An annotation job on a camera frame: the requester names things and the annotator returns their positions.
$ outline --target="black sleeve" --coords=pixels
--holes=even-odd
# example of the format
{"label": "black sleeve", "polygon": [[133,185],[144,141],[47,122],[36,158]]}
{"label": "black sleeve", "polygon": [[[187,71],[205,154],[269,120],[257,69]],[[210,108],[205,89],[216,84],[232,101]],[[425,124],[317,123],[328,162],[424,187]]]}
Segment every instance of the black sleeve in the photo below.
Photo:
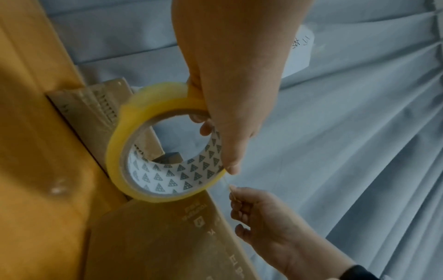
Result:
{"label": "black sleeve", "polygon": [[354,265],[340,277],[340,280],[380,280],[361,265]]}

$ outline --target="triangle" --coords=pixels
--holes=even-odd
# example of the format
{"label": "triangle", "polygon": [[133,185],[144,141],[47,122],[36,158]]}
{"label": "triangle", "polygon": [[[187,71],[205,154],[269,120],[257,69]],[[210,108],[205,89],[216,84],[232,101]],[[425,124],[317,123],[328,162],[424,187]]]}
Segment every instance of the triangle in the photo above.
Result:
{"label": "triangle", "polygon": [[158,175],[158,173],[157,173],[156,176],[154,177],[154,180],[157,180],[157,181],[163,181],[163,179],[160,177],[160,175]]}
{"label": "triangle", "polygon": [[146,181],[148,183],[150,183],[151,181],[149,181],[148,175],[143,175],[143,181]]}
{"label": "triangle", "polygon": [[178,186],[177,183],[175,183],[174,180],[171,179],[169,181],[168,187],[176,187],[176,186]]}
{"label": "triangle", "polygon": [[162,185],[160,185],[160,183],[158,183],[158,185],[156,187],[156,191],[165,192],[165,190],[162,188]]}
{"label": "triangle", "polygon": [[137,172],[135,172],[135,170],[134,170],[134,172],[132,172],[132,176],[133,176],[135,179],[137,179],[137,181],[138,181]]}
{"label": "triangle", "polygon": [[183,172],[181,173],[180,180],[184,180],[184,179],[188,179],[188,178],[189,178],[188,175],[184,174]]}
{"label": "triangle", "polygon": [[208,179],[212,177],[212,175],[214,175],[214,172],[208,170]]}
{"label": "triangle", "polygon": [[195,172],[195,175],[194,175],[194,181],[197,181],[198,179],[200,179],[200,178],[202,178],[203,176],[202,175],[200,175],[200,174],[198,174],[197,172]]}
{"label": "triangle", "polygon": [[187,190],[187,189],[190,189],[190,188],[192,188],[192,185],[189,184],[188,182],[185,182],[185,186],[183,187],[183,190]]}

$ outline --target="adhesive tape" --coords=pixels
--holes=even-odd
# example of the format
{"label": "adhesive tape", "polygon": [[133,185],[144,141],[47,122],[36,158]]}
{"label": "adhesive tape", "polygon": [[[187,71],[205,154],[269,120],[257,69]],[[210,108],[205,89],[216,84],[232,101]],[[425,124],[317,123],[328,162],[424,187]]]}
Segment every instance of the adhesive tape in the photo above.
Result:
{"label": "adhesive tape", "polygon": [[204,100],[190,91],[185,83],[160,83],[141,89],[121,106],[106,167],[125,194],[154,203],[175,201],[207,189],[224,175],[222,141],[215,129],[203,151],[180,164],[149,161],[134,145],[142,131],[161,120],[185,114],[209,116]]}

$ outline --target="white tag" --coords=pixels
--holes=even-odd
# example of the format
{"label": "white tag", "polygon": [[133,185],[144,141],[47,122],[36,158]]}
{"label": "white tag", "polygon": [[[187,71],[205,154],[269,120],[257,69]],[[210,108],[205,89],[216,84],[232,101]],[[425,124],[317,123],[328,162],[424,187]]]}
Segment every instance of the white tag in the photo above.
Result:
{"label": "white tag", "polygon": [[282,78],[297,73],[309,66],[313,45],[314,33],[306,26],[301,25],[292,43],[291,52],[286,60],[285,69],[281,76]]}

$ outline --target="yellow tape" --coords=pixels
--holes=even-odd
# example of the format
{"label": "yellow tape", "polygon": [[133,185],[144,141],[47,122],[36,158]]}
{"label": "yellow tape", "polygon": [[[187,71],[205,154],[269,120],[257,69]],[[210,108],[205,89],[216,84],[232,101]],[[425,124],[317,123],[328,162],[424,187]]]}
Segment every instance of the yellow tape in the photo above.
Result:
{"label": "yellow tape", "polygon": [[[162,174],[160,174],[160,176],[158,176],[158,173],[160,173],[160,170],[157,172],[156,170],[156,165],[154,166],[155,170],[152,170],[152,168],[147,168],[146,170],[143,171],[141,170],[141,168],[139,167],[140,164],[137,164],[136,162],[134,163],[135,167],[137,168],[136,174],[134,174],[135,179],[134,182],[132,182],[131,179],[128,180],[128,177],[125,176],[125,165],[122,166],[122,160],[121,157],[125,156],[122,155],[125,152],[125,147],[128,147],[128,140],[130,139],[130,137],[137,131],[137,129],[139,129],[143,124],[145,124],[146,122],[152,122],[153,120],[159,119],[162,116],[165,115],[169,115],[173,112],[186,112],[186,111],[194,111],[194,112],[204,112],[206,114],[207,113],[207,107],[206,104],[204,102],[204,100],[202,99],[198,99],[195,97],[188,97],[188,96],[195,96],[193,94],[190,94],[190,91],[193,91],[194,89],[189,89],[188,86],[184,83],[161,83],[161,84],[156,84],[153,86],[149,86],[146,88],[141,89],[136,95],[134,95],[127,104],[123,105],[120,108],[120,116],[119,116],[119,123],[117,128],[115,129],[111,140],[109,141],[108,144],[108,149],[106,152],[106,167],[108,170],[108,174],[109,177],[111,178],[112,182],[125,194],[136,198],[136,199],[140,199],[140,200],[145,200],[148,202],[153,202],[153,203],[159,203],[159,202],[169,202],[169,201],[175,201],[175,200],[179,200],[179,199],[183,199],[186,197],[190,197],[200,191],[203,191],[205,189],[207,189],[208,187],[212,186],[217,180],[219,180],[224,174],[225,174],[225,170],[222,169],[221,166],[218,166],[218,159],[216,158],[211,158],[213,154],[219,154],[220,153],[220,145],[217,145],[216,147],[216,139],[212,139],[213,144],[210,147],[211,149],[213,149],[213,151],[209,151],[210,153],[212,153],[212,155],[210,156],[203,156],[201,155],[200,158],[205,158],[204,161],[200,160],[200,163],[203,164],[205,163],[205,161],[208,161],[209,158],[211,158],[211,167],[210,168],[215,168],[218,167],[219,171],[218,172],[212,172],[212,171],[208,171],[209,169],[205,170],[207,171],[207,177],[210,177],[210,180],[206,180],[204,181],[203,185],[195,185],[197,184],[198,180],[196,180],[195,183],[185,183],[187,184],[187,186],[191,186],[189,187],[189,190],[183,191],[183,193],[177,193],[176,195],[174,194],[166,194],[162,195],[162,193],[156,192],[150,190],[149,191],[144,191],[142,190],[140,187],[134,185],[134,182],[136,182],[137,180],[142,181],[142,178],[139,178],[138,176],[141,177],[141,174],[144,174],[144,179],[145,180],[152,180],[149,179],[146,174],[156,174],[158,179],[161,179],[161,181],[159,182],[155,182],[157,183],[157,190],[160,191],[164,191],[167,192],[173,188],[168,188],[167,187],[167,180],[170,180],[170,177],[165,177],[162,176]],[[131,161],[124,161],[125,164],[130,165]],[[197,177],[197,175],[195,175],[196,172],[200,172],[198,173],[198,175],[200,177],[202,177],[203,172],[201,171],[201,169],[204,169],[205,167],[202,166],[194,166],[192,168],[196,168],[196,171],[193,171],[193,176],[194,178]],[[176,176],[178,176],[178,174],[180,174],[180,171],[176,171],[176,169],[172,170],[174,174],[176,174]],[[187,172],[185,175],[182,175],[182,179],[178,179],[175,180],[177,182],[173,182],[175,183],[175,185],[179,185],[178,187],[175,187],[175,189],[180,188],[180,184],[182,184],[183,182],[185,182],[186,180],[183,180],[184,177],[190,177],[191,175],[191,171],[184,171]]]}

